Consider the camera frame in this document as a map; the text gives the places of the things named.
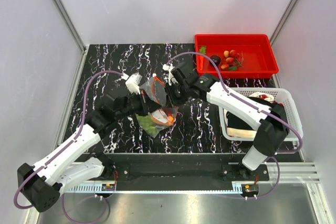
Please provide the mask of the orange fake papaya slice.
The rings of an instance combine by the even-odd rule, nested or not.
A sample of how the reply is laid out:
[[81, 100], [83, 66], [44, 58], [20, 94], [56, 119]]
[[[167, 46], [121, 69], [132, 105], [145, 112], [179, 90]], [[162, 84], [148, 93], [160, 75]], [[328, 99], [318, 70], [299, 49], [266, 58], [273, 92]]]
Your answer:
[[151, 114], [152, 121], [159, 125], [171, 126], [175, 121], [175, 115], [171, 109], [165, 107], [167, 100], [164, 83], [156, 76], [153, 77], [151, 92], [154, 101], [161, 106]]

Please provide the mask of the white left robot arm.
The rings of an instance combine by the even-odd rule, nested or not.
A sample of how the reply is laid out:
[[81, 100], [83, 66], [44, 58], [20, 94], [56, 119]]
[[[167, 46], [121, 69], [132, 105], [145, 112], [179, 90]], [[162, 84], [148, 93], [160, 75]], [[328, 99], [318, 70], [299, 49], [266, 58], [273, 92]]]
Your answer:
[[70, 165], [87, 149], [110, 134], [112, 127], [132, 114], [149, 115], [166, 105], [163, 91], [126, 92], [123, 96], [111, 91], [100, 105], [83, 120], [79, 129], [52, 153], [34, 165], [22, 164], [17, 170], [18, 192], [22, 193], [38, 212], [51, 208], [60, 196], [82, 182], [113, 176], [114, 162], [104, 154], [89, 158], [82, 165]]

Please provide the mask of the clear zip top bag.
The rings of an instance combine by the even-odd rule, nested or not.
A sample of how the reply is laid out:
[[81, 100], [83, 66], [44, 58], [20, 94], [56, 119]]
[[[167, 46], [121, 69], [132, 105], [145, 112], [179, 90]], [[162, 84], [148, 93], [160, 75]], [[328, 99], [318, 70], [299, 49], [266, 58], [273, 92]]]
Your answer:
[[136, 119], [149, 136], [156, 137], [162, 130], [174, 124], [177, 107], [168, 105], [164, 83], [156, 74], [140, 86], [140, 92], [145, 97], [145, 112], [136, 114]]

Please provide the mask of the dark purple fake fruit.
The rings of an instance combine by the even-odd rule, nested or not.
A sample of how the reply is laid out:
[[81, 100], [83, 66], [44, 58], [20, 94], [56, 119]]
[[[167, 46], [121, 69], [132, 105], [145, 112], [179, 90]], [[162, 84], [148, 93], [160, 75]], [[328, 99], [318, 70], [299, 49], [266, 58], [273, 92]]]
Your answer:
[[211, 60], [215, 63], [215, 65], [219, 66], [221, 64], [221, 58], [217, 55], [212, 55]]

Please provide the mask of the green fake lettuce leaf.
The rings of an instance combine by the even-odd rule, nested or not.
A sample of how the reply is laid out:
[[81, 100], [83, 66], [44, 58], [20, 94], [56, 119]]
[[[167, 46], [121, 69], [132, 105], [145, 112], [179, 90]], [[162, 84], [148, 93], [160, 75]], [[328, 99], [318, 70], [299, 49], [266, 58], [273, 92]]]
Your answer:
[[201, 46], [198, 52], [205, 55], [206, 54], [206, 46]]

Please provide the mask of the red fake strawberries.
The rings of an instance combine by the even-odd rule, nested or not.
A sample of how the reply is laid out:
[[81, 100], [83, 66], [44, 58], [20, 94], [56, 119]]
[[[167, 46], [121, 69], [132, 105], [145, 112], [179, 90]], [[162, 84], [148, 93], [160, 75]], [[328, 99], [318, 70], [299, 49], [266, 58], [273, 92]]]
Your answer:
[[237, 71], [238, 68], [243, 67], [244, 56], [243, 52], [236, 50], [225, 50], [223, 52], [223, 60], [220, 64], [220, 69], [223, 71]]

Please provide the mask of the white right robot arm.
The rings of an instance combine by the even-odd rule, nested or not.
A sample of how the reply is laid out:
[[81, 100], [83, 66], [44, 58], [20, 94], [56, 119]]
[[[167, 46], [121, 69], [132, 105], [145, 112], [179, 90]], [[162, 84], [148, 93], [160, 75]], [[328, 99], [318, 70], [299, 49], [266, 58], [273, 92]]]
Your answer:
[[169, 105], [180, 106], [189, 98], [201, 99], [225, 109], [256, 131], [253, 146], [238, 167], [242, 179], [250, 180], [256, 176], [259, 165], [275, 154], [289, 134], [286, 112], [281, 105], [270, 106], [253, 101], [212, 74], [200, 76], [187, 70], [184, 63], [176, 67], [164, 64], [162, 69], [168, 73], [165, 91]]

